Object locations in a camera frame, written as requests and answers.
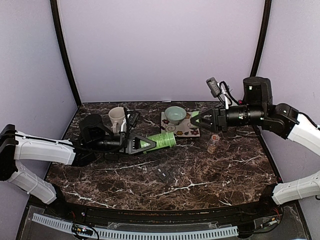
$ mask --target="floral placemat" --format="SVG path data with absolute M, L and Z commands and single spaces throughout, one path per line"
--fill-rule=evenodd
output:
M 174 125 L 168 121 L 165 112 L 161 112 L 161 133 L 173 132 L 177 138 L 200 137 L 200 129 L 190 122 L 190 118 L 198 114 L 199 111 L 188 111 L 185 119 L 179 125 Z

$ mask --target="marble tabletop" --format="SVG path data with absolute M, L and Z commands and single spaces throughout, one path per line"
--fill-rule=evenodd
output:
M 204 111 L 216 102 L 126 102 L 83 104 L 65 136 L 76 139 L 79 122 L 88 114 L 102 116 L 110 127 L 110 109 L 137 110 L 141 117 L 132 132 L 151 136 L 161 132 L 161 112 L 170 106 Z M 219 133 L 215 153 L 207 152 L 211 132 L 176 138 L 177 146 L 147 154 L 98 155 L 86 167 L 52 163 L 46 180 L 58 185 L 70 203 L 125 210 L 195 210 L 258 201 L 266 185 L 277 179 L 252 127 L 230 127 Z M 162 181 L 157 169 L 170 173 Z

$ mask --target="green bowl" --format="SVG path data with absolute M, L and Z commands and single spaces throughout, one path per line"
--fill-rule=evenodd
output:
M 180 124 L 187 116 L 186 110 L 179 106 L 168 107 L 164 111 L 166 119 L 172 124 Z

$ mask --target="green can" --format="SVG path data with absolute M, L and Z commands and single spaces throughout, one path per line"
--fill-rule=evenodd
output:
M 175 134 L 173 132 L 164 132 L 164 133 L 148 136 L 147 138 L 156 142 L 156 147 L 149 149 L 147 151 L 144 151 L 143 152 L 144 154 L 146 154 L 148 151 L 162 149 L 165 147 L 172 148 L 175 145 L 177 145 L 176 139 L 175 139 Z M 144 148 L 144 147 L 149 146 L 149 143 L 141 140 L 140 146 L 141 146 L 141 148 Z

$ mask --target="white mug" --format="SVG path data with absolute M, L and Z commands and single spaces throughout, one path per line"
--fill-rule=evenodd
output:
M 121 126 L 122 126 L 123 122 L 125 121 L 124 108 L 121 106 L 112 108 L 109 111 L 108 116 L 109 116 L 111 123 L 112 123 L 112 127 L 111 127 L 112 132 L 114 134 L 119 133 L 119 131 L 121 130 Z

